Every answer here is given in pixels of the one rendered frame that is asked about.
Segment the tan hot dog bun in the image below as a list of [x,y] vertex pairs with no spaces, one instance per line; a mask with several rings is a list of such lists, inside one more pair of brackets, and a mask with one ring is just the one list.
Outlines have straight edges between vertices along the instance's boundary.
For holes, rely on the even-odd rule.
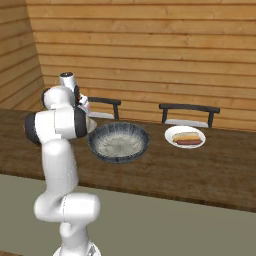
[[180,141],[180,140],[199,140],[200,136],[197,132],[183,132],[183,133],[177,133],[172,136],[172,139],[174,142]]

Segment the black chair with white seat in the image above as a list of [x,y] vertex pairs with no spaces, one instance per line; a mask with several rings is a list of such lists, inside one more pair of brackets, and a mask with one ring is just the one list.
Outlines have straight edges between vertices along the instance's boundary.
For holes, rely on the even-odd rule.
[[[192,127],[200,127],[200,128],[211,128],[213,124],[213,119],[215,114],[220,113],[220,109],[211,106],[201,106],[201,105],[193,105],[193,104],[160,104],[159,108],[163,111],[162,113],[162,123],[168,125],[182,125],[182,126],[192,126]],[[193,111],[201,111],[208,113],[208,121],[200,122],[200,121],[192,121],[192,120],[179,120],[179,119],[168,119],[168,111],[169,110],[193,110]]]
[[120,100],[108,99],[108,98],[100,98],[100,97],[88,97],[89,102],[98,102],[110,104],[113,106],[114,110],[114,119],[119,119],[118,107],[121,105]]

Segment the reddish brown sausage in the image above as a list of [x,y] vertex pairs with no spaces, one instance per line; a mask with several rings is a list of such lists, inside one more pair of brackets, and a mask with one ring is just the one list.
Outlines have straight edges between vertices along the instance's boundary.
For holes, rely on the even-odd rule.
[[197,140],[177,140],[175,143],[178,145],[199,145],[202,143],[200,139]]

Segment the dark grey ribbed bowl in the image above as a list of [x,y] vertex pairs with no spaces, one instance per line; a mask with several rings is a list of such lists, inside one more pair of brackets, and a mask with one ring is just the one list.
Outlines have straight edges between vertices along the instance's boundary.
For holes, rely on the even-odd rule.
[[113,122],[97,127],[88,136],[91,152],[111,164],[124,164],[141,157],[150,144],[150,135],[140,126]]

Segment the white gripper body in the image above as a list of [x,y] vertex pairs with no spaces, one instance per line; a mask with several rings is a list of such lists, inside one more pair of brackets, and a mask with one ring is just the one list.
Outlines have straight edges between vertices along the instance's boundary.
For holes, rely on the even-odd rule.
[[80,99],[79,99],[79,107],[85,111],[86,113],[90,112],[90,104],[89,104],[89,100],[88,97],[81,94],[80,95]]

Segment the white plate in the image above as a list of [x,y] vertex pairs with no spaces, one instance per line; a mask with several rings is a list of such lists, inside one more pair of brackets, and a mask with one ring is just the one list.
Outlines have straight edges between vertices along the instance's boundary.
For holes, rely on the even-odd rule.
[[[202,141],[201,144],[199,145],[178,145],[175,143],[172,139],[172,136],[177,133],[183,133],[183,132],[197,132],[200,136],[200,140]],[[205,135],[198,130],[197,128],[190,127],[190,126],[173,126],[168,128],[165,131],[165,139],[172,144],[173,146],[179,147],[179,148],[185,148],[185,149],[194,149],[194,148],[199,148],[201,147],[205,142],[206,142],[206,137]]]

